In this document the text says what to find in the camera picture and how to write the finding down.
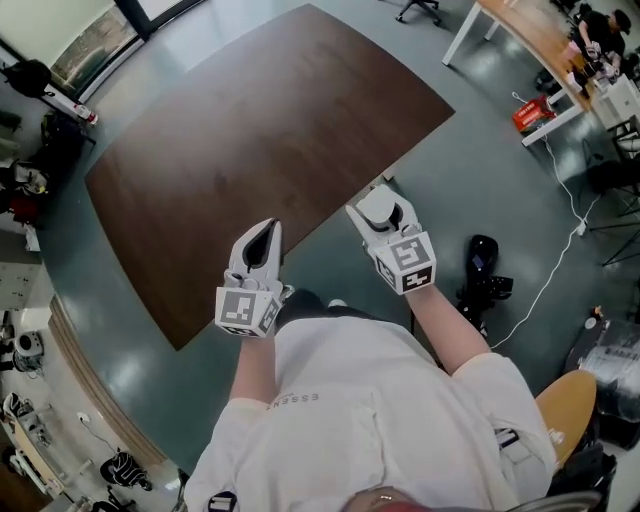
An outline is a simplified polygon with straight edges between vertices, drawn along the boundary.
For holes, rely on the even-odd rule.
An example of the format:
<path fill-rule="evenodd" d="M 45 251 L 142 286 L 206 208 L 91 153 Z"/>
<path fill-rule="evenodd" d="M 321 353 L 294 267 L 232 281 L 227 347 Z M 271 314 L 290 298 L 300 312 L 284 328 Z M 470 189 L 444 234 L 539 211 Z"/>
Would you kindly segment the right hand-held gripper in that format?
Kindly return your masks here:
<path fill-rule="evenodd" d="M 435 252 L 411 202 L 402 196 L 395 198 L 393 226 L 397 231 L 391 234 L 386 226 L 376 227 L 356 207 L 346 205 L 345 211 L 361 235 L 375 270 L 397 295 L 434 283 Z"/>

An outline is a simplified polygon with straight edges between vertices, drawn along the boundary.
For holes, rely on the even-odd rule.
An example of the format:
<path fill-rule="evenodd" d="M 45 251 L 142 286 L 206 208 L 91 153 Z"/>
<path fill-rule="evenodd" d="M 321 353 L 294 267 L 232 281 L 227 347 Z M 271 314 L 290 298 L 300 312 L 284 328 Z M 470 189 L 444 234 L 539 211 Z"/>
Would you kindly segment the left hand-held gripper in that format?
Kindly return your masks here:
<path fill-rule="evenodd" d="M 295 291 L 293 286 L 277 280 L 282 235 L 281 222 L 269 218 L 236 240 L 224 273 L 224 285 L 216 289 L 217 327 L 243 338 L 266 338 L 274 333 L 276 318 Z"/>

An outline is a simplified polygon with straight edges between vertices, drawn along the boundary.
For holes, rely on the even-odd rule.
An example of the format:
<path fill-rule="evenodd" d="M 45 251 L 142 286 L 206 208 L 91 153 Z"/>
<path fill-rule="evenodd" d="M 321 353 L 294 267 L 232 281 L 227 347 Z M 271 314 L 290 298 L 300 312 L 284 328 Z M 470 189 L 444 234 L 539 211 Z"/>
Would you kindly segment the person's right forearm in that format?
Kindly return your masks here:
<path fill-rule="evenodd" d="M 476 356 L 491 352 L 481 334 L 435 285 L 408 293 L 406 300 L 449 375 Z"/>

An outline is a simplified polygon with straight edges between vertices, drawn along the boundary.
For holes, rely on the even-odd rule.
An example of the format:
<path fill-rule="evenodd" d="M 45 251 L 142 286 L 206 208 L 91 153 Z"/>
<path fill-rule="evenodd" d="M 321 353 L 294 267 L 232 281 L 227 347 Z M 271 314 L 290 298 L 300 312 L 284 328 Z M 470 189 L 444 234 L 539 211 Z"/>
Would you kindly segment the person's left forearm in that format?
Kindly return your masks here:
<path fill-rule="evenodd" d="M 271 403 L 278 394 L 275 372 L 275 339 L 244 338 L 229 400 L 251 399 Z"/>

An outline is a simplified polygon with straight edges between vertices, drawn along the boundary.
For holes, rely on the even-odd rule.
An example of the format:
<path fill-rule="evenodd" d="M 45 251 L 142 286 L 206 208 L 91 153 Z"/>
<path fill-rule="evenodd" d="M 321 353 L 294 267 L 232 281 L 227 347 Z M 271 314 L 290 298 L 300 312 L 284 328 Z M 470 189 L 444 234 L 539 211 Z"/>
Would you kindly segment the red cardboard box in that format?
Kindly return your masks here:
<path fill-rule="evenodd" d="M 529 101 L 521 101 L 522 105 L 512 115 L 512 121 L 520 134 L 529 134 L 557 117 L 548 103 L 548 97 L 539 96 Z"/>

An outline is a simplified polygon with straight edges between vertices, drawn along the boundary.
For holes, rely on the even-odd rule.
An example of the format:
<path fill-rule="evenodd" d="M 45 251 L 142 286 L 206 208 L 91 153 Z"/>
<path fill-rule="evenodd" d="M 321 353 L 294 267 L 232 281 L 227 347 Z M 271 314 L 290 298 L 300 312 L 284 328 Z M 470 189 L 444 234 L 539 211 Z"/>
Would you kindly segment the wooden platform edge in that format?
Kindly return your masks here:
<path fill-rule="evenodd" d="M 164 463 L 168 458 L 142 433 L 115 402 L 84 355 L 73 323 L 59 297 L 50 302 L 48 322 L 53 338 L 75 379 L 111 430 L 144 467 Z"/>

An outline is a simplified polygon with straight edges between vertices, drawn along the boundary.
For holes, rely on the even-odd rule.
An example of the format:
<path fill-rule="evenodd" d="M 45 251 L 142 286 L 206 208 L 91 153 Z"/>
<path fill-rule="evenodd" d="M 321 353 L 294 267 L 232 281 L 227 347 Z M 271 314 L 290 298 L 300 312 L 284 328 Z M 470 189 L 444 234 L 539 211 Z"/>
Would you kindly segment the black coat rack with clothes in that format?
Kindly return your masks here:
<path fill-rule="evenodd" d="M 95 142 L 70 116 L 48 109 L 34 122 L 18 110 L 24 105 L 20 94 L 0 82 L 0 229 L 5 231 L 40 228 L 86 145 Z M 17 196 L 37 201 L 34 224 L 13 220 L 9 201 Z"/>

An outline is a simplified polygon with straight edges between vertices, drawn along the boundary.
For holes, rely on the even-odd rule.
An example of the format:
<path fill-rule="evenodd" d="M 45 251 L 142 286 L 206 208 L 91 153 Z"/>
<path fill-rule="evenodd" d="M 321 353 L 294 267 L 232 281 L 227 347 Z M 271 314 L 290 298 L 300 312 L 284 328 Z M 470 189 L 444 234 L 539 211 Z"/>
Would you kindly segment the red bag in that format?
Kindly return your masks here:
<path fill-rule="evenodd" d="M 19 224 L 34 224 L 39 215 L 37 201 L 27 196 L 17 196 L 9 201 L 9 212 Z"/>

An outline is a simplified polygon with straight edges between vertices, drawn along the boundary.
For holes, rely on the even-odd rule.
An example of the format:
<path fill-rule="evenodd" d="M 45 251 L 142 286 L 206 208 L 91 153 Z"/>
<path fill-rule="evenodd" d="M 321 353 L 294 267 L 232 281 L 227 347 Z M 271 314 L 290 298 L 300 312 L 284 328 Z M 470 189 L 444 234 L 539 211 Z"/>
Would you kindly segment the white pet carrier backpack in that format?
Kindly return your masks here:
<path fill-rule="evenodd" d="M 26 331 L 14 340 L 13 364 L 20 372 L 33 372 L 42 367 L 44 347 L 38 331 Z"/>

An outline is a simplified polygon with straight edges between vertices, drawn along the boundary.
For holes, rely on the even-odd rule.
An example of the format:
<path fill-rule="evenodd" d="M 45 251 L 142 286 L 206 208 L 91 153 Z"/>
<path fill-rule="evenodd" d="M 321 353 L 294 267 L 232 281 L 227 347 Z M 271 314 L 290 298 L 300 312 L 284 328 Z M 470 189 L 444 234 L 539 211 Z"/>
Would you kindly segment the black and white backpack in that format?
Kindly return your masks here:
<path fill-rule="evenodd" d="M 102 478 L 109 484 L 125 488 L 138 486 L 146 492 L 153 490 L 147 471 L 126 451 L 117 451 L 114 456 L 101 464 L 99 471 Z"/>

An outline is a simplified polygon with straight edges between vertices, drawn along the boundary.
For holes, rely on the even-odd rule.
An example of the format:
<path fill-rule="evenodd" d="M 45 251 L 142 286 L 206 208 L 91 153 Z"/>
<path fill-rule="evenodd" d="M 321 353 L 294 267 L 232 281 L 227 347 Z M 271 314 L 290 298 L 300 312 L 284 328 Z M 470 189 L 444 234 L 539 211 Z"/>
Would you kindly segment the round wooden stool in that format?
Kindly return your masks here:
<path fill-rule="evenodd" d="M 595 377 L 584 370 L 570 371 L 537 397 L 536 404 L 555 450 L 558 472 L 587 431 L 596 402 Z"/>

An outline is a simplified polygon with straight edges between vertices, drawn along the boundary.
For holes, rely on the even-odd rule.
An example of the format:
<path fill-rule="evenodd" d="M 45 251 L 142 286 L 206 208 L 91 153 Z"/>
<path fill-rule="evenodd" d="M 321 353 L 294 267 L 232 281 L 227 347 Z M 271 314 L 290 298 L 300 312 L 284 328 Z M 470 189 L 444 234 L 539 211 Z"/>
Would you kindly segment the white cabinet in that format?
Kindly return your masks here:
<path fill-rule="evenodd" d="M 606 129 L 635 117 L 640 121 L 640 89 L 621 75 L 614 84 L 597 90 L 592 108 Z"/>

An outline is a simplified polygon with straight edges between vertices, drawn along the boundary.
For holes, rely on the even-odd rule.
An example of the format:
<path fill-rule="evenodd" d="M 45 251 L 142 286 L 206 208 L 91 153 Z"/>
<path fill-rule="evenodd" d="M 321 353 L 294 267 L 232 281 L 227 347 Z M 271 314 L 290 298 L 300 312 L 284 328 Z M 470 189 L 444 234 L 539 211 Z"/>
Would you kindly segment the black plastic bag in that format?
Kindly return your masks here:
<path fill-rule="evenodd" d="M 599 437 L 629 451 L 640 443 L 640 324 L 589 317 L 564 364 L 596 380 Z"/>

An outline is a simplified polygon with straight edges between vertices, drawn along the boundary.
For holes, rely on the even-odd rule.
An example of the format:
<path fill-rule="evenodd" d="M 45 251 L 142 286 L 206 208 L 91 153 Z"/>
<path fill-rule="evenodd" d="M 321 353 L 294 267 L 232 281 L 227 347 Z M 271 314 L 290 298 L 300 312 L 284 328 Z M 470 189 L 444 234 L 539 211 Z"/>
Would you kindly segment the cluttered white shelf rack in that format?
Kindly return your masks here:
<path fill-rule="evenodd" d="M 46 460 L 44 449 L 38 447 L 43 427 L 34 409 L 16 393 L 11 392 L 2 399 L 0 430 L 8 436 L 13 447 L 10 459 L 17 471 L 30 479 L 42 494 L 57 497 L 65 492 L 65 485 Z"/>

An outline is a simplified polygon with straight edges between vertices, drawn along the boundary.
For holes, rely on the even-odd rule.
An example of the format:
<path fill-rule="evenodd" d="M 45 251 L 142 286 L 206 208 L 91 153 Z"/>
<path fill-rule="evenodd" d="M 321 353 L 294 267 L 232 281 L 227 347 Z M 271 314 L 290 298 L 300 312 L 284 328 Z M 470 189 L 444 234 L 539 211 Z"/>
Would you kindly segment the black hanging backpack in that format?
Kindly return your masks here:
<path fill-rule="evenodd" d="M 50 69 L 36 59 L 5 66 L 0 73 L 14 90 L 29 98 L 46 96 L 52 76 Z"/>

